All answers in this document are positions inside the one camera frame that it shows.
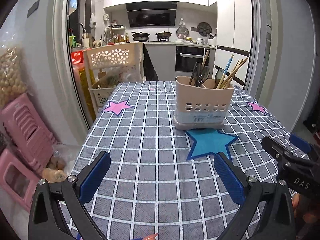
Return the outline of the curved bamboo chopstick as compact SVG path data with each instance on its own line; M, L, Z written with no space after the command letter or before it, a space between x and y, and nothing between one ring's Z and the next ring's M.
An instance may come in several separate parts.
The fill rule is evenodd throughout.
M217 86L217 89L227 88L230 85L233 77L235 77L238 70L244 65L246 61L247 61L247 58L238 60L237 64L235 65L235 67L233 68L233 70L231 71L231 73L228 75L227 78L225 78L225 74L223 74Z

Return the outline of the pink star sticker right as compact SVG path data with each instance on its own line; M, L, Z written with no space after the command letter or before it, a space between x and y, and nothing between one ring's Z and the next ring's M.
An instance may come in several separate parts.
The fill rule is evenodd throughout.
M260 112L263 114L267 114L267 110L264 106L259 105L256 101L246 102L247 105L251 106L253 112Z

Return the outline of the pink star sticker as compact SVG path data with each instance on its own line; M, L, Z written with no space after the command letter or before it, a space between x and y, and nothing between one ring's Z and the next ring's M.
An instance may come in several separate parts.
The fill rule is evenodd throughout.
M103 109L103 112L113 113L116 116L119 116L122 111L130 109L132 107L133 106L128 104L128 100L124 100L121 102L110 101L108 105Z
M267 114L267 110L264 106L259 105L256 101L246 102L247 105L251 106L253 112L260 112L263 114Z

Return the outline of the pink plastic stool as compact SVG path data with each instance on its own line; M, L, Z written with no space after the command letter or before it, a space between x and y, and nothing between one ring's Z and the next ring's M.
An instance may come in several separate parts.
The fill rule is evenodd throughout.
M30 211L37 181L53 155L57 144L53 133L42 121L26 93L20 95L1 110L1 122L13 142L11 152L4 149L1 157L1 186L27 212ZM9 171L25 181L18 191L6 180Z

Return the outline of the blue checkered tablecloth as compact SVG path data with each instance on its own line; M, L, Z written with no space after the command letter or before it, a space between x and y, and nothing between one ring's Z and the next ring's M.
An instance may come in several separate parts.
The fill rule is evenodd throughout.
M175 83L121 83L110 101L119 115L101 113L77 155L78 174L101 152L111 166L85 205L108 239L216 239L238 205L214 169L214 157L188 160L193 141L173 124Z

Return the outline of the pink star sticker left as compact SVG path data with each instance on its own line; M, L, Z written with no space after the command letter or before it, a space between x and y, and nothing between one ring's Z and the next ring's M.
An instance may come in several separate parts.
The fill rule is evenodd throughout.
M121 102L110 101L108 105L103 109L103 112L113 113L116 116L119 116L122 111L130 109L132 107L133 106L128 104L128 100L124 100Z

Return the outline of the beige plastic utensil holder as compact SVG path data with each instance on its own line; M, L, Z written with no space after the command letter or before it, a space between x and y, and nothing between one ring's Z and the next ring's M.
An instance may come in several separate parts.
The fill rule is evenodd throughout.
M189 84L187 76L176 77L176 103L173 123L176 129L221 129L230 106L234 86L216 89L215 80L208 79L200 87Z

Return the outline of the blue patterned chopstick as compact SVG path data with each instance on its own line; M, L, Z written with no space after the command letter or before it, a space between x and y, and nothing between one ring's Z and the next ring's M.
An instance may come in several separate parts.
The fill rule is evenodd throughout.
M231 55L231 57L229 58L229 60L228 60L228 62L226 64L226 67L225 67L225 70L223 72L223 75L221 76L221 79L220 79L220 81L219 81L219 83L217 85L217 89L220 89L222 87L222 83L223 83L223 81L225 79L226 73L228 72L228 68L230 67L230 64L231 64L231 62L233 60L233 57L234 57L234 54Z

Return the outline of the dark spoon in holder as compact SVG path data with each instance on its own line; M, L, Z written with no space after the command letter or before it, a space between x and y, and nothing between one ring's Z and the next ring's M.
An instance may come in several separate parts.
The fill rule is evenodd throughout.
M210 68L208 66L203 67L200 71L200 74L198 75L197 86L200 87L204 82L206 82L209 75Z

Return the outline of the black chopsticks in holder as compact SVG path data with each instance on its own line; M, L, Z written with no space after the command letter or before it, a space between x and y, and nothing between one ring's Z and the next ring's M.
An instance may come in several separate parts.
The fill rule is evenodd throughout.
M191 77L189 79L189 85L196 86L198 83L199 75L201 72L201 64L199 62L195 63Z

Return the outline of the beige perforated storage cart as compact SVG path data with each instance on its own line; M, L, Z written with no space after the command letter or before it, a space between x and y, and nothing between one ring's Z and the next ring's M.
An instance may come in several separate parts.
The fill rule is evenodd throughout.
M88 91L95 113L107 102L119 83L146 80L143 43L119 43L83 51Z

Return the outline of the bag of round nuts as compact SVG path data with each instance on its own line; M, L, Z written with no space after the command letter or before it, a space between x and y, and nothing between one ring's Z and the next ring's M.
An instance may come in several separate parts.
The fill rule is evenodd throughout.
M1 55L0 89L1 108L27 91L27 85L22 80L21 55L16 47L7 49Z

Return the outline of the built-in black oven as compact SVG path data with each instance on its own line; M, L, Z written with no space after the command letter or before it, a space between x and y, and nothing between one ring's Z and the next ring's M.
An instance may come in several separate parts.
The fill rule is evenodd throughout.
M175 70L177 72L192 72L196 63L202 63L206 48L176 46Z

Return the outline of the white refrigerator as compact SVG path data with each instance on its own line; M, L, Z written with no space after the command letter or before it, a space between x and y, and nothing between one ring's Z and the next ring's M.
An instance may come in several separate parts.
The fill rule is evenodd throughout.
M214 72L224 70L233 57L230 73L239 60L249 59L251 53L252 0L209 0L209 5L213 4L217 5Z

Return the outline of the black wok on stove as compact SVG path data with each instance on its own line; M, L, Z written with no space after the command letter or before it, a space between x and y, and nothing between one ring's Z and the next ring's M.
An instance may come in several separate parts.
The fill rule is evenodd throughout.
M137 33L134 31L132 31L131 34L135 42L146 42L149 40L149 36L150 36L149 33L143 33L143 32Z

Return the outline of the black pot on stove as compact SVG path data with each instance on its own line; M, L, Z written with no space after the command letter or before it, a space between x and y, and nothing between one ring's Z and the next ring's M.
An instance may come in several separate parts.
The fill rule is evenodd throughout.
M166 32L166 31L162 31L162 32L156 33L157 41L159 41L159 42L168 42L169 38L171 37L171 35L172 35L171 32Z

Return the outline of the black range hood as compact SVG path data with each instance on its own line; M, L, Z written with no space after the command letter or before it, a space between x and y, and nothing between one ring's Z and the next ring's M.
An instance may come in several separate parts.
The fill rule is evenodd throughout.
M173 27L176 21L177 2L144 1L126 3L126 10L131 28Z

